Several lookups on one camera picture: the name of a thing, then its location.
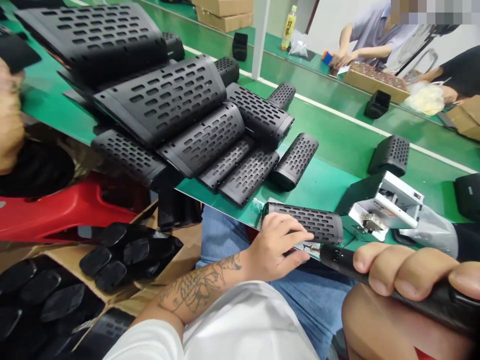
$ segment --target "tattooed forearm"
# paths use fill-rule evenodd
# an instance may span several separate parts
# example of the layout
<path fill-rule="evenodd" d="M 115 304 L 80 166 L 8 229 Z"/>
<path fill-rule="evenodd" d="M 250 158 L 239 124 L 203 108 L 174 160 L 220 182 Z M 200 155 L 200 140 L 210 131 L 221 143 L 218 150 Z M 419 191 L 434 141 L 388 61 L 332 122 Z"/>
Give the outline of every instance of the tattooed forearm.
<path fill-rule="evenodd" d="M 240 254 L 236 254 L 189 272 L 161 292 L 157 305 L 177 314 L 185 323 L 185 319 L 178 312 L 203 312 L 225 290 L 225 276 L 228 272 L 241 269 Z"/>

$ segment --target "white plastic bag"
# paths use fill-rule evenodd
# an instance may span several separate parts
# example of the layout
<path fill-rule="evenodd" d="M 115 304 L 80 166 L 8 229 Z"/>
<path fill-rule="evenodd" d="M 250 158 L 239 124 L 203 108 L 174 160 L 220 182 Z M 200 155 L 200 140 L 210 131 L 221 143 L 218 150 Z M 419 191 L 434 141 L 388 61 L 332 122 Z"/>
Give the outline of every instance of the white plastic bag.
<path fill-rule="evenodd" d="M 401 229 L 400 234 L 423 246 L 438 249 L 456 259 L 459 255 L 459 241 L 452 223 L 426 205 L 422 206 L 418 217 L 417 228 Z"/>
<path fill-rule="evenodd" d="M 309 56 L 307 51 L 307 36 L 307 34 L 302 34 L 297 29 L 293 29 L 290 38 L 291 48 L 288 54 L 307 58 Z"/>
<path fill-rule="evenodd" d="M 444 91 L 441 86 L 416 82 L 408 86 L 410 96 L 405 104 L 418 112 L 433 116 L 444 109 Z"/>

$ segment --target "hand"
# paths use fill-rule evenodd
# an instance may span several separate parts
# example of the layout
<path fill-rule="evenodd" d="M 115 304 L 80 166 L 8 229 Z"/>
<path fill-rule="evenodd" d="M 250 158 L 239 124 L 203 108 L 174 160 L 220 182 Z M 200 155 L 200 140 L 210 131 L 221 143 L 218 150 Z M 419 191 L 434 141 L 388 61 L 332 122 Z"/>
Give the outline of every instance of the hand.
<path fill-rule="evenodd" d="M 284 253 L 294 245 L 313 240 L 314 235 L 292 216 L 271 213 L 265 216 L 261 231 L 245 250 L 245 269 L 250 280 L 273 281 L 283 278 L 300 264 L 310 259 L 305 251 Z"/>
<path fill-rule="evenodd" d="M 368 301 L 375 302 L 376 311 L 386 314 L 408 343 L 434 359 L 467 358 L 473 345 L 469 339 L 388 296 L 396 289 L 410 300 L 422 301 L 435 283 L 448 276 L 457 291 L 480 300 L 480 262 L 460 264 L 433 248 L 415 251 L 405 246 L 373 242 L 355 252 L 353 265 L 363 274 L 369 272 L 371 289 L 364 287 Z"/>

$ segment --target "red object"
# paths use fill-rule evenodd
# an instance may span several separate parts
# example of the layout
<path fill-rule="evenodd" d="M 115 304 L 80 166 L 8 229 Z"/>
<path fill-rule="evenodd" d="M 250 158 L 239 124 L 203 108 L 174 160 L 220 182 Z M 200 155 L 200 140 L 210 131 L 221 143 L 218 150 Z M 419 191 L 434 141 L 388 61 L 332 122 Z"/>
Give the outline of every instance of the red object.
<path fill-rule="evenodd" d="M 107 203 L 102 195 L 133 197 L 132 210 Z M 40 199 L 0 197 L 0 241 L 69 243 L 84 241 L 78 226 L 104 228 L 130 223 L 148 205 L 148 190 L 130 179 L 91 173 L 84 181 Z"/>

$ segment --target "stacked cardboard boxes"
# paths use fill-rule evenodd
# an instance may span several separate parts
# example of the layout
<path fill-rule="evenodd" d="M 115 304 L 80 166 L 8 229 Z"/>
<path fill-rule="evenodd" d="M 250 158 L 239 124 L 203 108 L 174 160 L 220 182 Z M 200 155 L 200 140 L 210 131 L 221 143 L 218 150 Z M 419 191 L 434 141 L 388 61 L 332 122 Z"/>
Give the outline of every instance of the stacked cardboard boxes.
<path fill-rule="evenodd" d="M 192 0 L 198 21 L 229 33 L 254 23 L 254 0 Z"/>

